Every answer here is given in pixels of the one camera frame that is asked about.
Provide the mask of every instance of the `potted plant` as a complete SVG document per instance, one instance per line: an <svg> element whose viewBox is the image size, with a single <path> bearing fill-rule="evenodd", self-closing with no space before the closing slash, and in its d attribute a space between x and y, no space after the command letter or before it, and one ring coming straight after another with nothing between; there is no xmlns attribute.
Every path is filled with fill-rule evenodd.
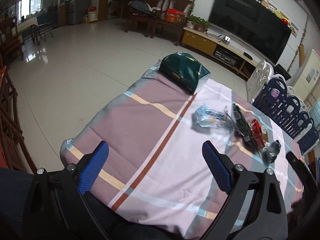
<svg viewBox="0 0 320 240"><path fill-rule="evenodd" d="M190 15L189 21L193 24L193 29L198 32L204 32L210 26L208 21L194 15Z"/></svg>

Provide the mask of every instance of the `tile floor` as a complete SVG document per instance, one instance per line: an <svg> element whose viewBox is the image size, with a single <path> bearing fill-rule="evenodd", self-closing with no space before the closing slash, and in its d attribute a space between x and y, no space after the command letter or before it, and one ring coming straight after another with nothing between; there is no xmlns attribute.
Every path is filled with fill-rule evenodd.
<svg viewBox="0 0 320 240"><path fill-rule="evenodd" d="M62 169L61 143L76 136L110 100L159 59L188 52L211 78L247 99L245 81L224 67L171 41L125 33L121 19L69 25L52 31L40 46L23 45L9 75L18 91L19 120L37 167Z"/></svg>

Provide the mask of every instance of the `poster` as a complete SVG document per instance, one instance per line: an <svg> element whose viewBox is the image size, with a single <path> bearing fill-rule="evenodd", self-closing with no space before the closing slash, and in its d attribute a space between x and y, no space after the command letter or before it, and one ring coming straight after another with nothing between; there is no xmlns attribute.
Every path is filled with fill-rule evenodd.
<svg viewBox="0 0 320 240"><path fill-rule="evenodd" d="M293 22L290 23L290 29L291 29L291 34L297 37L299 29Z"/></svg>

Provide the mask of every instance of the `yellow cabinet drawer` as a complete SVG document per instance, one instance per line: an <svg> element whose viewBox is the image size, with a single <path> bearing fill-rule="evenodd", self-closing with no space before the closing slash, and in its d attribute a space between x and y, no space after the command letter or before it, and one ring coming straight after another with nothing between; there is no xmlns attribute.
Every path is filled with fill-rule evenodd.
<svg viewBox="0 0 320 240"><path fill-rule="evenodd" d="M202 51L210 56L213 55L214 50L217 47L215 42L188 31L184 32L182 43L198 49L199 51Z"/></svg>

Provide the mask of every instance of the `tv stand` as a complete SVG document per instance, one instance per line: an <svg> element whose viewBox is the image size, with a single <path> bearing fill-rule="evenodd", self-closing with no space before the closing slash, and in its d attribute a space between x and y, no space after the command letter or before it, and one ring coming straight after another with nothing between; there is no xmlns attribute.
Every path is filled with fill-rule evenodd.
<svg viewBox="0 0 320 240"><path fill-rule="evenodd" d="M214 38L208 37L205 33L198 32L188 27L183 29L184 35L182 38L182 44L188 45L210 55L216 60L234 69L237 72L237 75L241 75L248 79L258 65L257 62L250 60L242 51L239 51L230 44L217 41Z"/></svg>

